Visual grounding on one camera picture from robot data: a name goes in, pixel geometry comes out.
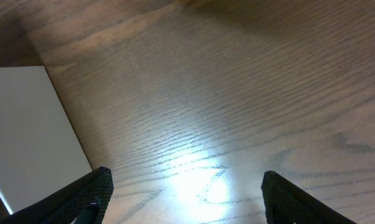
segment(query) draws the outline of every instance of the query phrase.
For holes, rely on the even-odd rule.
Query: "wooden surface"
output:
[[[44,64],[104,223],[265,223],[275,170],[375,223],[375,1],[0,0],[0,66]]]

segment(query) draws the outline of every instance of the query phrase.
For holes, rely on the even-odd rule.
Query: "black object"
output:
[[[111,170],[100,167],[0,224],[102,223],[113,189]]]
[[[355,224],[274,171],[263,175],[268,224]]]

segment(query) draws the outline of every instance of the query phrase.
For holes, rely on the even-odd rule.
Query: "white panel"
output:
[[[45,68],[0,68],[0,196],[9,213],[91,170]]]

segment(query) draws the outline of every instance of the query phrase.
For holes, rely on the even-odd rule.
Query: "white rectangular object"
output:
[[[0,68],[0,197],[9,213],[90,171],[45,68]]]

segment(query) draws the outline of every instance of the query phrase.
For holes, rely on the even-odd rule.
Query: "wood grain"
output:
[[[0,47],[112,169],[105,223],[265,223],[266,170],[375,223],[375,1],[8,0]]]

